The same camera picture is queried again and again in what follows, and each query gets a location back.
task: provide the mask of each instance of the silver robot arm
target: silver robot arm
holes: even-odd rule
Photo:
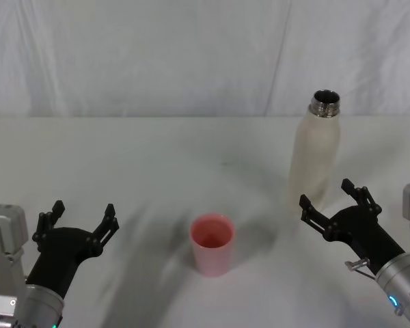
[[[57,328],[62,320],[65,294],[79,265],[102,254],[118,230],[112,204],[102,223],[87,232],[55,229],[65,208],[57,201],[49,213],[40,213],[33,241],[40,257],[26,278],[21,257],[27,242],[24,211],[0,204],[0,328]]]
[[[371,277],[387,294],[394,313],[410,322],[410,253],[379,225],[381,207],[366,187],[356,188],[344,179],[342,189],[356,202],[328,219],[301,196],[302,220],[323,235],[326,241],[341,241],[359,256],[356,262],[345,262],[351,271]],[[403,191],[402,215],[410,221],[410,184]],[[367,267],[374,276],[362,272]]]
[[[27,226],[23,209],[0,205],[0,327],[13,327],[16,308],[25,298],[21,256],[26,242]]]

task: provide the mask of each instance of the plastic cup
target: plastic cup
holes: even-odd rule
[[[190,227],[190,240],[197,269],[205,277],[218,277],[230,270],[235,228],[222,214],[205,214]]]

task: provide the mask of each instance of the white bottle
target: white bottle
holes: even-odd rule
[[[340,142],[340,96],[334,91],[317,91],[298,126],[288,179],[290,209],[299,212],[304,193],[318,210],[328,186]]]

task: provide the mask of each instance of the white curtain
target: white curtain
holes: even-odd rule
[[[410,113],[410,1],[0,0],[0,115]]]

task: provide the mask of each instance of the table surface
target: table surface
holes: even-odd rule
[[[0,119],[0,203],[38,213],[66,205],[59,226],[93,230],[112,202],[120,230],[84,262],[63,328],[408,327],[382,290],[351,273],[357,256],[327,243],[283,205],[300,118]],[[353,202],[343,178],[366,185],[380,224],[407,251],[401,216],[410,182],[410,118],[341,118],[326,215]],[[237,227],[234,268],[206,279],[187,231],[202,214]],[[25,272],[36,261],[25,245]]]

